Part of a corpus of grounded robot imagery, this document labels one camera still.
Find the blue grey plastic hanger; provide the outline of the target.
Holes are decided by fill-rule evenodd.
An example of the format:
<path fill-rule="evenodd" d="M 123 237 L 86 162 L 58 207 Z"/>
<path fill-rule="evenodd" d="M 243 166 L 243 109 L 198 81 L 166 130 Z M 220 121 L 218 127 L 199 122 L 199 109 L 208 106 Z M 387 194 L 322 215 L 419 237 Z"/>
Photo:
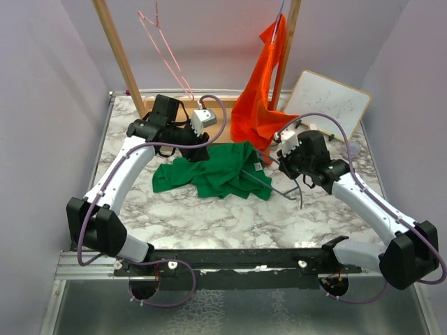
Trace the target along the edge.
<path fill-rule="evenodd" d="M 259 149 L 254 149 L 254 152 L 259 164 L 254 163 L 255 170 L 253 172 L 243 168 L 241 170 L 242 174 L 286 200 L 298 202 L 298 207 L 303 209 L 304 197 L 298 180 L 280 176 L 281 162 L 278 158 L 272 157 Z"/>

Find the green t shirt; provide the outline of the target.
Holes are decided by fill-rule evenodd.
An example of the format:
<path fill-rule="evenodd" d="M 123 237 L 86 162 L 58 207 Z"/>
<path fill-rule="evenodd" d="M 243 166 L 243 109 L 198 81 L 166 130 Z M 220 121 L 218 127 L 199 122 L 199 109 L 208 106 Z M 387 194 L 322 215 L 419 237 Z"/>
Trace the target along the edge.
<path fill-rule="evenodd" d="M 210 159 L 190 163 L 176 158 L 161 164 L 152 177 L 155 193 L 192 184 L 200 198 L 225 198 L 233 194 L 247 199 L 251 194 L 269 200 L 272 179 L 265 175 L 256 151 L 249 142 L 219 144 L 208 149 Z"/>

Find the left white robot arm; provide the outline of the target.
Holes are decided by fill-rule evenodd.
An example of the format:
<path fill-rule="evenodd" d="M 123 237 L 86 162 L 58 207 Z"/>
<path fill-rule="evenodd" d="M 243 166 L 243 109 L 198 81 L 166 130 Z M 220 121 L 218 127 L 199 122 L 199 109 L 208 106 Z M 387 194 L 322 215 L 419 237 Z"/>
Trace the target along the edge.
<path fill-rule="evenodd" d="M 152 245 L 130 235 L 119 213 L 137 177 L 163 145 L 179 149 L 189 162 L 209 158 L 205 145 L 210 137 L 204 130 L 216 124 L 215 113 L 199 107 L 177 121 L 182 107 L 180 100 L 157 95 L 152 110 L 129 124 L 122 148 L 96 185 L 83 198 L 69 200 L 68 226 L 77 248 L 130 260 L 132 270 L 141 276 L 153 270 Z"/>

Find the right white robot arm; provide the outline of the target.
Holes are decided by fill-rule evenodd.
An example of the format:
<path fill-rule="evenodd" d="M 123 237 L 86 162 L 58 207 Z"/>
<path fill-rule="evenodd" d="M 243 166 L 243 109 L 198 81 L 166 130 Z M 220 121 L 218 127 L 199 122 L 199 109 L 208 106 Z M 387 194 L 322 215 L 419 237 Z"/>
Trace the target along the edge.
<path fill-rule="evenodd" d="M 403 290 L 439 268 L 436 227 L 403 214 L 354 173 L 347 161 L 332 159 L 320 132 L 283 131 L 275 138 L 281 144 L 278 157 L 283 173 L 291 179 L 310 178 L 312 187 L 321 187 L 349 206 L 382 241 L 376 245 L 340 237 L 328 242 L 329 251 L 321 255 L 324 270 L 336 273 L 345 265 L 370 269 Z"/>

